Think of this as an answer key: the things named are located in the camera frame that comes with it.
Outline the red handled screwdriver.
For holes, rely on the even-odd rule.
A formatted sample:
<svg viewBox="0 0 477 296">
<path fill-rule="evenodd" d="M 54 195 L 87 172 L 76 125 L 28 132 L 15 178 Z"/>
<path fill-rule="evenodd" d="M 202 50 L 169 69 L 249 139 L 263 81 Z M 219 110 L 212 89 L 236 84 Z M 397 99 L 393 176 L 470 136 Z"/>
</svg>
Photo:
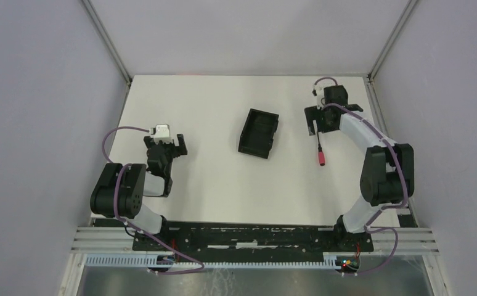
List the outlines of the red handled screwdriver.
<svg viewBox="0 0 477 296">
<path fill-rule="evenodd" d="M 316 137 L 317 137 L 317 158 L 318 158 L 319 165 L 323 167 L 325 166 L 326 161 L 325 161 L 325 154 L 322 149 L 322 145 L 320 141 L 320 133 L 318 131 L 316 132 Z"/>
</svg>

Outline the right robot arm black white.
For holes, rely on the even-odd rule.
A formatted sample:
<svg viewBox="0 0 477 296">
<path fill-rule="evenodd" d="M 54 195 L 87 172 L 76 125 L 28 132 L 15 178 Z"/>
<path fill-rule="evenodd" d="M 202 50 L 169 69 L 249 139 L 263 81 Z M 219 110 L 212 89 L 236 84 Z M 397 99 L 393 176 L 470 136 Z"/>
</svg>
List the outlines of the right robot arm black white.
<svg viewBox="0 0 477 296">
<path fill-rule="evenodd" d="M 384 210 L 408 204 L 414 193 L 414 149 L 384 135 L 366 118 L 363 108 L 349 104 L 344 86 L 327 86 L 321 91 L 314 86 L 312 95 L 316 104 L 304 110 L 308 133 L 318 138 L 340 131 L 364 154 L 361 195 L 333 227 L 334 246 L 348 252 Z"/>
</svg>

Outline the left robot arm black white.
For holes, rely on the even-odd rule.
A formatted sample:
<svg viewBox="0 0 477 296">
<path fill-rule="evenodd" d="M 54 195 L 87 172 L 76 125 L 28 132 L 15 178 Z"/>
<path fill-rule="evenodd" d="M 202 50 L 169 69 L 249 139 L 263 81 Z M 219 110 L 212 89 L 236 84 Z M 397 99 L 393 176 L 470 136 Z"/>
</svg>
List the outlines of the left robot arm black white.
<svg viewBox="0 0 477 296">
<path fill-rule="evenodd" d="M 94 214 L 114 218 L 143 234 L 156 251 L 166 250 L 171 235 L 162 229 L 166 218 L 144 205 L 145 197 L 168 197 L 173 185 L 171 170 L 175 158 L 188 154 L 183 134 L 176 139 L 156 141 L 146 136 L 147 162 L 123 166 L 105 165 L 91 194 L 90 208 Z"/>
</svg>

